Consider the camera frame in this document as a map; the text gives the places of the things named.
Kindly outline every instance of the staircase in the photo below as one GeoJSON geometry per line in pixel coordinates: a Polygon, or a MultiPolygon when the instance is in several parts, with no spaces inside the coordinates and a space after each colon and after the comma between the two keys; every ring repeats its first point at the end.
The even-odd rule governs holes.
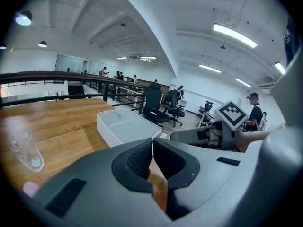
{"type": "Polygon", "coordinates": [[[69,95],[84,94],[83,86],[68,86],[69,95]]]}

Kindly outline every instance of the black office chair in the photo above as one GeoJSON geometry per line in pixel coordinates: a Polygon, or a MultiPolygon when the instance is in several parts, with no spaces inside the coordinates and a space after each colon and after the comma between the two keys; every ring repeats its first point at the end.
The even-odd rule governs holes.
{"type": "Polygon", "coordinates": [[[156,82],[151,82],[146,88],[146,104],[143,109],[144,117],[154,124],[167,122],[171,117],[164,112],[159,111],[161,100],[161,85],[156,82]]]}
{"type": "Polygon", "coordinates": [[[176,127],[176,122],[180,123],[180,126],[182,126],[182,123],[177,118],[179,117],[184,118],[185,116],[185,112],[181,111],[180,108],[176,108],[176,105],[179,100],[178,95],[179,92],[177,90],[169,91],[168,101],[170,101],[170,106],[164,106],[165,107],[164,113],[168,111],[169,114],[173,115],[170,118],[170,120],[174,122],[173,127],[176,127]]]}
{"type": "MultiPolygon", "coordinates": [[[[214,103],[212,103],[212,102],[206,101],[204,110],[199,109],[199,112],[201,113],[201,115],[199,115],[199,117],[201,118],[204,112],[209,112],[209,110],[211,110],[211,108],[213,107],[213,104],[214,103]]],[[[202,126],[207,126],[207,125],[209,125],[209,122],[210,122],[210,118],[205,115],[201,125],[202,126]]]]}

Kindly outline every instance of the white tray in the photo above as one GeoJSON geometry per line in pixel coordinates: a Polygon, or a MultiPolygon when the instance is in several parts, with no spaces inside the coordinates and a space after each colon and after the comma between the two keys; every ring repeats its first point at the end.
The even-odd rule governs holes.
{"type": "Polygon", "coordinates": [[[107,145],[114,147],[155,138],[162,129],[129,109],[115,109],[97,114],[97,130],[107,145]]]}

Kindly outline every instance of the cap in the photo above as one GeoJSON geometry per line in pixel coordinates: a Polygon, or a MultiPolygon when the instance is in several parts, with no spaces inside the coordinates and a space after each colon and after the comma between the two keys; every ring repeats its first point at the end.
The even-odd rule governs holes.
{"type": "Polygon", "coordinates": [[[248,99],[250,99],[252,96],[259,98],[259,94],[258,93],[251,93],[247,96],[248,99]]]}

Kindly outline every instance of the glass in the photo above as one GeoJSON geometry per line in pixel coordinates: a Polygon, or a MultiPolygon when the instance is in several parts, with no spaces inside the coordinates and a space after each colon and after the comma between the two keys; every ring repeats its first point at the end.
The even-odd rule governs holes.
{"type": "Polygon", "coordinates": [[[43,168],[44,160],[33,140],[32,133],[25,130],[18,131],[10,141],[10,150],[31,171],[39,172],[43,168]]]}

